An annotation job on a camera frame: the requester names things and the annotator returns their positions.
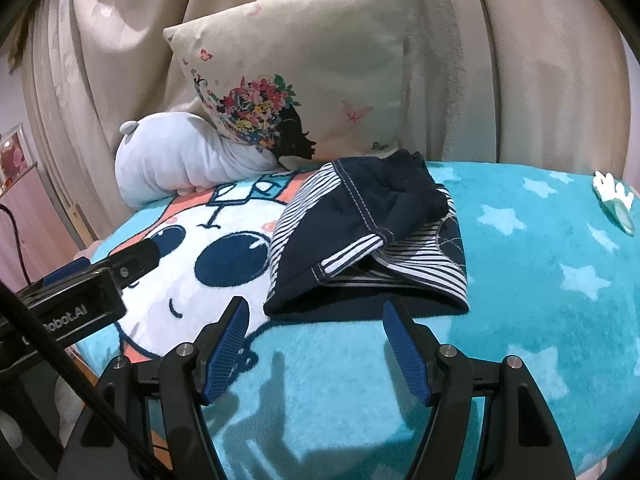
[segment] white flower-shaped object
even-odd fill
[[[634,194],[632,192],[626,193],[625,185],[622,182],[616,184],[612,174],[607,173],[607,176],[604,176],[599,171],[596,171],[593,177],[593,189],[602,201],[602,205],[616,218],[622,230],[632,235],[636,229],[629,212],[634,201]]]

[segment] curtain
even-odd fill
[[[34,143],[100,238],[131,214],[113,171],[120,124],[167,110],[207,118],[162,30],[250,1],[41,0],[22,70]],[[404,147],[622,174],[626,64],[596,0],[417,0],[406,60]]]

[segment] metal bolt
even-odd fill
[[[458,353],[458,349],[453,345],[446,344],[440,347],[440,353],[444,355],[444,357],[453,357]]]
[[[119,355],[118,357],[116,357],[116,361],[113,364],[113,367],[118,370],[119,368],[122,368],[125,364],[127,364],[127,358],[124,357],[124,355]]]
[[[175,349],[177,354],[180,357],[184,357],[185,355],[190,355],[193,352],[193,345],[191,343],[182,343],[178,345],[178,348]]]
[[[517,355],[510,355],[509,357],[507,357],[507,364],[511,368],[515,368],[517,370],[518,368],[522,368],[522,359],[520,359]]]

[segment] pink cabinet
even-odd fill
[[[35,166],[0,196],[0,203],[14,214],[24,265],[32,281],[74,258],[78,247],[54,209]],[[15,247],[14,229],[3,211],[0,211],[0,280],[13,291],[26,286]]]

